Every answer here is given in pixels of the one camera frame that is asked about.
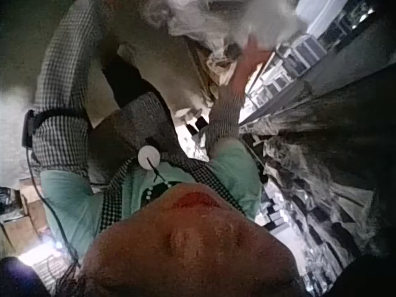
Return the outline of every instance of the white plastic bag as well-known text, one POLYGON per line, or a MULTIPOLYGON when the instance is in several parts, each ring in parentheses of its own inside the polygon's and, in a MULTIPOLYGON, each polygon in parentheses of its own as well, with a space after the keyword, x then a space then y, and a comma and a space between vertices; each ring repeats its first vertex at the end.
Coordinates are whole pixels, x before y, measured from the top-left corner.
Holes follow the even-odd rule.
POLYGON ((304 33, 306 28, 288 0, 252 0, 232 32, 234 41, 240 47, 248 42, 249 34, 253 34, 261 48, 272 50, 293 36, 304 33))
POLYGON ((142 17, 156 28, 167 25, 170 35, 187 35, 201 42, 221 58, 229 44, 237 42, 243 47, 250 33, 257 36, 261 47, 272 49, 304 32, 306 24, 289 1, 147 0, 142 17))

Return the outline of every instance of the gingham shirt sleeve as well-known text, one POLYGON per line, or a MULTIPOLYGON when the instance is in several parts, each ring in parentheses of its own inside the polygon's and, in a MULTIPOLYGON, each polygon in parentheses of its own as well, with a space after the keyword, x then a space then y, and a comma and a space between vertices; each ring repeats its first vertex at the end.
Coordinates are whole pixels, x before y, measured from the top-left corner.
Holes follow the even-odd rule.
POLYGON ((40 169, 87 177, 87 129, 82 116, 90 61, 106 32, 111 10, 102 0, 77 0, 46 50, 38 78, 35 113, 55 113, 37 127, 33 151, 40 169))
POLYGON ((215 144, 220 139, 239 138, 239 114, 245 98, 227 86, 219 88, 218 100, 209 114, 209 126, 206 132, 206 151, 211 157, 215 144))

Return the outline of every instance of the lips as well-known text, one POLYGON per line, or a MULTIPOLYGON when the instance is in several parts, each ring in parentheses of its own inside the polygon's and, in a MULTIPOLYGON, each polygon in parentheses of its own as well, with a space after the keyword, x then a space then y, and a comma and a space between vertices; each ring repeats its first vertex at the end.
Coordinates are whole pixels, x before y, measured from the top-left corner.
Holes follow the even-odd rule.
POLYGON ((186 209, 191 207, 219 207, 215 199, 202 192, 192 192, 184 195, 173 206, 172 209, 186 209))

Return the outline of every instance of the teal t-shirt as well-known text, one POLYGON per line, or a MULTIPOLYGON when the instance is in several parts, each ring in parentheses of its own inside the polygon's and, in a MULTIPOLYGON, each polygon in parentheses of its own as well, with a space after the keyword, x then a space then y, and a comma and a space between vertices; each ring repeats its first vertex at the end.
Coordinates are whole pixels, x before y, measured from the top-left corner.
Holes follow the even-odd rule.
MULTIPOLYGON (((244 145, 236 139, 223 141, 208 165, 238 201, 246 216, 254 220, 262 187, 257 166, 244 145)), ((169 182, 195 182, 189 173, 167 162, 161 162, 157 169, 169 182)), ((160 178, 155 179, 153 171, 134 168, 123 183, 122 218, 128 218, 139 210, 144 191, 162 182, 160 178)), ((82 257, 99 232, 103 194, 94 194, 86 179, 65 171, 42 172, 41 185, 62 223, 67 239, 82 257)), ((59 228, 48 209, 46 216, 55 237, 61 240, 59 228)))

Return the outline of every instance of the wire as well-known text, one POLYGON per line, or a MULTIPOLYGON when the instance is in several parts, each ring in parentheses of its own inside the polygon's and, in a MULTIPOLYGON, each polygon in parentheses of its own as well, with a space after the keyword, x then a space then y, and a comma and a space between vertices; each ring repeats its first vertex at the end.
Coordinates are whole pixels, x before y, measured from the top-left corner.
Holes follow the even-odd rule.
POLYGON ((52 213, 52 216, 55 218, 56 224, 58 225, 58 228, 59 228, 59 230, 61 232, 61 236, 62 236, 62 240, 64 242, 64 245, 65 245, 70 257, 72 258, 73 262, 77 265, 78 268, 80 268, 81 265, 79 263, 78 253, 77 253, 76 249, 68 242, 68 240, 66 238, 66 234, 64 232, 64 229, 62 227, 61 221, 59 220, 59 218, 56 215, 56 212, 54 211, 52 206, 50 206, 50 204, 47 202, 47 200, 44 199, 44 197, 40 194, 40 192, 39 192, 39 190, 37 188, 37 184, 36 184, 35 178, 33 177, 32 166, 31 166, 30 160, 29 160, 29 150, 28 150, 28 148, 26 148, 26 160, 27 160, 27 166, 29 168, 30 179, 32 180, 32 184, 33 184, 33 187, 36 190, 37 196, 45 204, 45 206, 47 206, 47 208, 52 213))

